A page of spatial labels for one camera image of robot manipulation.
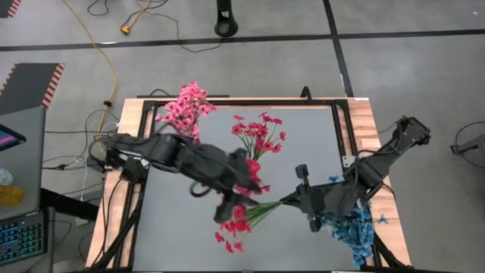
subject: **table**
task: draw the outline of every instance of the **table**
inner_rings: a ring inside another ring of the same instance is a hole
[[[366,98],[313,98],[314,100],[346,100],[346,104],[349,107],[350,119],[352,122],[352,135],[355,135],[355,143],[357,148],[360,149],[370,149],[377,150],[380,148],[379,136],[377,135],[377,129],[374,122],[374,116],[372,115],[371,104]],[[143,111],[143,106],[145,101],[160,101],[167,102],[174,99],[127,99],[125,100],[123,112],[120,118],[120,125],[118,128],[118,133],[129,133],[133,136],[139,135],[141,131],[144,137],[150,134],[152,127],[151,117],[153,115],[152,111]],[[264,104],[267,101],[278,101],[278,102],[290,102],[290,101],[301,101],[304,102],[307,98],[211,98],[212,102],[227,102],[231,103],[234,101],[252,101],[258,104]],[[300,105],[300,106],[277,106],[273,104],[269,107],[304,107],[304,108],[321,108],[321,106],[314,105]],[[146,123],[141,124],[142,116],[146,115]],[[342,109],[338,110],[340,127],[343,133],[343,142],[345,143],[345,149],[348,154],[351,154],[350,149],[350,135],[349,131],[346,129],[346,119],[345,114]],[[118,182],[120,176],[119,171],[112,171],[108,174],[105,182],[104,198],[108,200],[111,193],[113,192],[115,184]],[[389,178],[384,180],[384,183],[390,186]],[[130,210],[134,209],[138,198],[139,185],[134,187],[134,194],[130,204],[125,205],[125,200],[128,191],[128,183],[122,181],[117,187],[113,194],[113,199],[111,201],[111,207],[109,208],[110,218],[108,222],[108,229],[106,234],[106,244],[105,249],[113,242],[114,238],[117,236],[120,230],[120,224],[122,222],[123,211],[125,206],[130,206]],[[89,255],[86,261],[86,266],[89,267],[94,263],[96,256],[98,255],[100,249],[102,248],[103,238],[105,237],[104,226],[103,226],[103,210],[107,210],[107,202],[105,202],[105,207],[99,209],[98,220],[95,224],[94,234],[92,236],[91,247],[89,249]],[[397,259],[401,262],[409,265],[409,255],[405,244],[404,234],[401,228],[401,222],[399,220],[399,214],[397,212],[396,202],[393,198],[392,193],[386,190],[380,190],[372,198],[372,208],[371,213],[374,220],[377,220],[381,214],[385,214],[389,219],[389,224],[376,224],[376,232],[379,234],[380,238],[387,245],[387,247],[393,252]],[[126,267],[130,264],[130,251],[133,242],[133,229],[128,233],[127,238],[124,241],[124,247],[120,253],[120,267]],[[368,264],[372,265],[373,260],[369,259]]]

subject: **orange and black hazard stripe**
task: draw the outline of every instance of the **orange and black hazard stripe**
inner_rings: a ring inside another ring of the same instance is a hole
[[[0,1],[0,18],[13,17],[20,7],[20,0],[2,0]]]
[[[48,108],[61,80],[65,64],[16,64],[7,76],[0,96],[0,115],[34,107]]]
[[[55,68],[54,75],[52,75],[51,82],[47,86],[47,91],[45,92],[44,99],[42,100],[42,106],[45,109],[48,109],[51,105],[52,98],[54,97],[55,89],[59,84],[59,80],[61,80],[62,72],[64,72],[64,68],[66,64],[58,64]]]

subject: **white wire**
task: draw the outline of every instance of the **white wire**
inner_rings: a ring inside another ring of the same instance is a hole
[[[108,122],[107,124],[105,124],[105,126],[101,129],[101,132],[104,132],[106,127],[109,125],[109,124],[116,124],[116,127],[118,126],[118,123],[117,122]],[[86,149],[86,152],[84,154],[84,179],[83,179],[83,190],[81,191],[81,201],[84,201],[84,189],[86,188],[86,179],[88,177],[88,151],[89,151],[89,148]]]

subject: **black metal frame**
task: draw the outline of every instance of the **black metal frame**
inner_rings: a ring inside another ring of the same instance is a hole
[[[173,96],[162,96],[162,98],[174,98]],[[342,164],[342,170],[345,171],[346,167],[344,166],[342,162],[342,156],[347,155],[346,152],[346,146],[343,141],[343,132],[340,124],[340,117],[339,117],[339,108],[342,109],[344,118],[346,121],[346,129],[348,132],[348,137],[349,137],[349,142],[350,142],[350,150],[352,151],[353,155],[357,155],[357,143],[355,141],[355,134],[353,131],[353,126],[352,126],[352,119],[350,117],[350,111],[349,111],[349,103],[347,99],[313,99],[311,96],[311,92],[307,86],[303,88],[303,91],[300,95],[301,98],[306,98],[306,99],[291,99],[291,100],[279,100],[279,99],[274,99],[274,100],[230,100],[230,101],[211,101],[212,104],[214,105],[237,105],[237,106],[249,106],[249,105],[328,105],[331,108],[332,111],[332,116],[333,116],[333,125],[335,127],[335,133],[337,135],[337,144],[339,146],[339,153],[340,153],[340,163]],[[149,111],[153,111],[152,115],[152,122],[151,122],[151,128],[150,128],[150,134],[151,136],[154,131],[155,131],[155,116],[156,113],[158,112],[158,109],[165,105],[168,102],[161,102],[161,101],[156,101],[156,100],[146,100],[143,103],[142,107],[142,117],[140,119],[140,126],[139,126],[139,131],[138,131],[138,137],[142,137],[143,133],[145,132],[146,128],[146,122],[148,120],[148,113]],[[127,198],[125,199],[125,208],[123,211],[122,215],[122,222],[121,226],[124,225],[126,220],[129,217],[130,214],[130,204],[133,200],[133,188],[134,186],[130,184],[128,186],[128,193],[127,193]],[[142,185],[142,188],[140,192],[142,192],[145,189],[145,184]],[[130,249],[130,259],[128,262],[128,268],[133,267],[133,256],[134,256],[134,250],[136,247],[136,229],[138,228],[138,223],[139,221],[136,222],[134,226],[134,236],[132,238],[132,247]],[[374,264],[377,266],[381,265],[380,261],[380,255],[377,252],[377,249],[373,246],[373,251],[374,251]],[[120,266],[120,253],[121,249],[117,251],[117,254],[115,256],[114,260],[114,267],[119,267]]]

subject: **black stand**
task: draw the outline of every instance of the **black stand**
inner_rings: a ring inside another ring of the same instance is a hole
[[[459,146],[450,146],[454,155],[463,155],[465,152],[471,149],[478,149],[480,152],[483,163],[485,163],[485,134],[477,136],[472,140],[469,140]]]
[[[237,33],[238,26],[233,16],[231,0],[217,0],[217,22],[214,31],[220,37],[231,37]]]
[[[40,208],[53,207],[56,212],[79,217],[87,221],[96,221],[98,206],[81,202],[79,200],[63,196],[50,190],[40,189]]]

